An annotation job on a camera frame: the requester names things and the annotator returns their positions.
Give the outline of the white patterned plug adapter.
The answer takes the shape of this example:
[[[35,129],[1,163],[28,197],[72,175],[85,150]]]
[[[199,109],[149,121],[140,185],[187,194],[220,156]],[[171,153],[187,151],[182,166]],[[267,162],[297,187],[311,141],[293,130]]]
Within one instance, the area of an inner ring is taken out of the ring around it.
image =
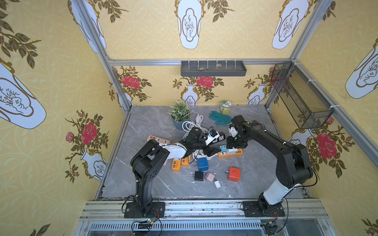
[[[228,148],[226,153],[227,153],[227,155],[234,155],[234,154],[237,153],[237,151],[238,151],[237,148]]]

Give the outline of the teal plug adapter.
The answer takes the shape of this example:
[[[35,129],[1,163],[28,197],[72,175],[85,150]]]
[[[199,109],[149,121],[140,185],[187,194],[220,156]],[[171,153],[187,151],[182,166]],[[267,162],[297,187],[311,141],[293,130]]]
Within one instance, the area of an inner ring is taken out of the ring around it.
[[[226,145],[221,145],[220,146],[220,152],[226,152],[226,151],[227,151]]]

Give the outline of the blue cube adapter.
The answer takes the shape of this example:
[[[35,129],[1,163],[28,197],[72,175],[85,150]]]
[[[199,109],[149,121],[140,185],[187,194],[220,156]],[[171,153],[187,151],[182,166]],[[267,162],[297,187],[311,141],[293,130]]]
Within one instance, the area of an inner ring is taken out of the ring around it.
[[[200,172],[208,171],[209,170],[209,163],[208,163],[207,158],[199,158],[197,160],[197,166],[198,166],[198,170]]]

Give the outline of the pink plug adapter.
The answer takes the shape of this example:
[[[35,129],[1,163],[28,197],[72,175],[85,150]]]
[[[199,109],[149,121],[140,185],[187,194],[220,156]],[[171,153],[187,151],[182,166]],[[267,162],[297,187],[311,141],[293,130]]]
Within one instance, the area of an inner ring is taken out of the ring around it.
[[[206,179],[207,181],[213,182],[214,179],[215,179],[215,175],[212,174],[212,173],[210,173],[210,172],[208,172],[208,173],[205,175],[205,179]]]

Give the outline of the orange power strip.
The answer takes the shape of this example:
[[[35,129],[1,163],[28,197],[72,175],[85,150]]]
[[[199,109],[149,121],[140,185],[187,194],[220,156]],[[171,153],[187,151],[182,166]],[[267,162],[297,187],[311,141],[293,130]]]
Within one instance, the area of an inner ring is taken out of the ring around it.
[[[181,159],[173,159],[171,169],[173,172],[180,172],[181,171]]]
[[[238,150],[231,150],[229,152],[225,151],[225,152],[219,152],[218,153],[218,158],[219,159],[223,159],[223,158],[231,158],[231,157],[237,157],[237,156],[241,156],[243,154],[243,150],[242,149],[238,149]]]
[[[191,163],[191,156],[190,155],[188,157],[181,159],[181,166],[183,166],[183,167],[189,167],[190,163]]]

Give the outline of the black plug adapter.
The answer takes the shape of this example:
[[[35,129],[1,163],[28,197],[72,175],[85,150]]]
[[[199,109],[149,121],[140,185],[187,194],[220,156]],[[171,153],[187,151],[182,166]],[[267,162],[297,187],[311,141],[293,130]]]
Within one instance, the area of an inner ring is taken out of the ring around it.
[[[196,171],[194,175],[195,181],[203,181],[204,180],[204,173],[200,171]]]

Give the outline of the red cube adapter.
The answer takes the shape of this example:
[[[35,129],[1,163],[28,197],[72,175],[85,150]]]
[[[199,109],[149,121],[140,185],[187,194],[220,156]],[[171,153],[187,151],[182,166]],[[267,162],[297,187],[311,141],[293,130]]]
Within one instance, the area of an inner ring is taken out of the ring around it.
[[[232,182],[239,182],[241,179],[241,170],[239,168],[230,167],[227,179]]]

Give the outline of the small white plug adapter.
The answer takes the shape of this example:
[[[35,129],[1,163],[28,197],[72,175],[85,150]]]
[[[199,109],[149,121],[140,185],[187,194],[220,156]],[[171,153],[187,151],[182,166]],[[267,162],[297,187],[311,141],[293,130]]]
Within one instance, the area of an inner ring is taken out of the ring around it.
[[[219,181],[215,181],[214,184],[215,184],[216,188],[220,188],[221,187],[221,184],[220,184]]]

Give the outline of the pink power strip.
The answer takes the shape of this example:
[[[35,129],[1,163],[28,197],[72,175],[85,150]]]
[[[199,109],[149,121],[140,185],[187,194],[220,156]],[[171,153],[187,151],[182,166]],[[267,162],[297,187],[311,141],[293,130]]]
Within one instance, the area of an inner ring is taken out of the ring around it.
[[[164,139],[164,138],[161,138],[161,137],[153,136],[153,135],[150,135],[150,136],[147,138],[147,141],[149,141],[149,140],[155,140],[155,141],[157,141],[157,142],[160,143],[160,144],[170,144],[170,141],[169,141],[169,140]]]

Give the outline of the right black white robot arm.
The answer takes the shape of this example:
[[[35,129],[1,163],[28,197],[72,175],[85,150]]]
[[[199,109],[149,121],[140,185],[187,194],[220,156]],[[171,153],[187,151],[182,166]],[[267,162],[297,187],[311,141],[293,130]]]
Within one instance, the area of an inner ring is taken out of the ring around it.
[[[270,187],[259,195],[255,208],[263,216],[284,216],[284,198],[314,175],[307,149],[303,144],[293,144],[281,139],[257,121],[247,122],[242,116],[234,117],[229,125],[227,148],[244,149],[249,141],[258,142],[277,160],[276,178]]]

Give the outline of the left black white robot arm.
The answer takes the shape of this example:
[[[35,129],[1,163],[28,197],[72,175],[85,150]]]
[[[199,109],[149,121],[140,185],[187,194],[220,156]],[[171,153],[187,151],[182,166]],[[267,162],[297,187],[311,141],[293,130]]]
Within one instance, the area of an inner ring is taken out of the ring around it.
[[[141,150],[132,158],[132,172],[136,179],[136,208],[146,215],[152,209],[152,184],[167,159],[186,158],[196,150],[201,150],[207,156],[213,156],[221,151],[220,148],[211,147],[205,140],[181,140],[173,144],[161,144],[156,140],[149,140]]]

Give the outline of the green glove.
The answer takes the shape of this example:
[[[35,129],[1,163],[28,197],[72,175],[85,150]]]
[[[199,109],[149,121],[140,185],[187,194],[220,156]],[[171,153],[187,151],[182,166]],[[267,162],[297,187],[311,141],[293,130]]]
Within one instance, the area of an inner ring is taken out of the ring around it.
[[[213,120],[215,122],[215,125],[229,125],[231,124],[232,118],[228,115],[211,111],[209,114],[209,119]]]

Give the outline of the potted green plant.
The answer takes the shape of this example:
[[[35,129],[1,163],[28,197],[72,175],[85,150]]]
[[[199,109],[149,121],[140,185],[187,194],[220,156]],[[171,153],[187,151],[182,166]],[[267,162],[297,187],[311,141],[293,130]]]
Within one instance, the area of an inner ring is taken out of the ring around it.
[[[190,120],[192,110],[186,102],[179,100],[170,107],[168,113],[171,116],[176,129],[183,131],[182,125],[184,122]]]

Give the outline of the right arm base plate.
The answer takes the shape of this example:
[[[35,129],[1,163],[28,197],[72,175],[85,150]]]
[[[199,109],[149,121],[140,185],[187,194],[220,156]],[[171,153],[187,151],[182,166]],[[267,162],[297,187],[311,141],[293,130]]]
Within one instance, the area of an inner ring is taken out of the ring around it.
[[[262,201],[244,201],[242,210],[246,217],[284,217],[286,214],[281,203],[269,205]]]

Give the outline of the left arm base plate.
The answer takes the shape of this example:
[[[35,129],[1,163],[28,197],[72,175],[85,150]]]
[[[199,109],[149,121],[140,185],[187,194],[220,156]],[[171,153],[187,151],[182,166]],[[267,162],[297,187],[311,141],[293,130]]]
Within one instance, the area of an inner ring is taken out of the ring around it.
[[[165,202],[152,202],[144,209],[136,203],[129,202],[123,210],[124,218],[163,218],[165,213]]]

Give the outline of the grey wall shelf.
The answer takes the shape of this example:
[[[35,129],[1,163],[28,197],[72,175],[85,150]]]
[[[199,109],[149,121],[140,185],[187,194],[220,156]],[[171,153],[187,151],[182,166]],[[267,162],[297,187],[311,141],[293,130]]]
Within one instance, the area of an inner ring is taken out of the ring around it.
[[[244,77],[247,68],[242,60],[187,60],[181,61],[183,77]]]

